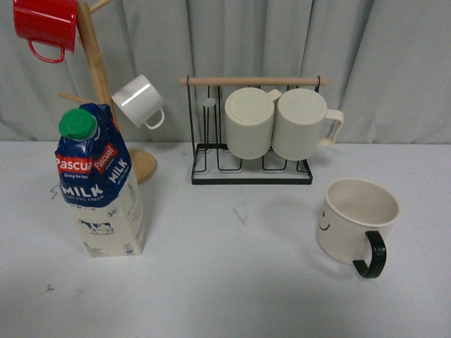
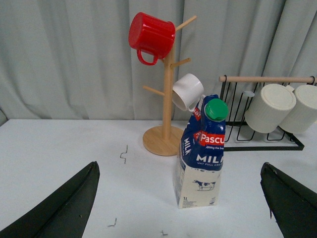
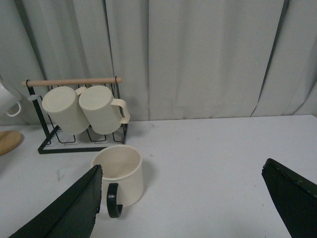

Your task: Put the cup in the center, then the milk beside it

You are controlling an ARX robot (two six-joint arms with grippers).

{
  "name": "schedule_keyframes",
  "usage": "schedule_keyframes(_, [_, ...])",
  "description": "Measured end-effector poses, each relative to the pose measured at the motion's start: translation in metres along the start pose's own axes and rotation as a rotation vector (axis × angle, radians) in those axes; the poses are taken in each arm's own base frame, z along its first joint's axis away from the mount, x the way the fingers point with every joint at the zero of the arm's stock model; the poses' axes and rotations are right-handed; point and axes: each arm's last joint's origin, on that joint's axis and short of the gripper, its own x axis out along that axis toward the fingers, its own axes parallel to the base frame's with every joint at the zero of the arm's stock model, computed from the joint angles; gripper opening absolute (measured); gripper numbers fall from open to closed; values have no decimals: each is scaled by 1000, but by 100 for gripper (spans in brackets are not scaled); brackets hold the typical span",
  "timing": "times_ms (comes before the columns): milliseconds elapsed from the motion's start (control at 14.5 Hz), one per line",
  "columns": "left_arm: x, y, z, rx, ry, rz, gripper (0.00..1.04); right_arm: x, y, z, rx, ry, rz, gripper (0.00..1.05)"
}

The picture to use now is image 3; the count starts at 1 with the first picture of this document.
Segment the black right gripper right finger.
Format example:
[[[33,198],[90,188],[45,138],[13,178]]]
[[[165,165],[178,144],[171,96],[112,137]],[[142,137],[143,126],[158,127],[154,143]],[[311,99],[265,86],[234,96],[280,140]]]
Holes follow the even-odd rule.
[[[317,185],[274,159],[262,177],[286,229],[293,238],[317,236]]]

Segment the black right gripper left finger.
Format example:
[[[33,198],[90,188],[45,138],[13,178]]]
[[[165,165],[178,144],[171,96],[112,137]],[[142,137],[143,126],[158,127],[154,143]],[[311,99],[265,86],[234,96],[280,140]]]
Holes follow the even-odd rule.
[[[93,166],[12,238],[89,238],[100,211],[102,167]]]

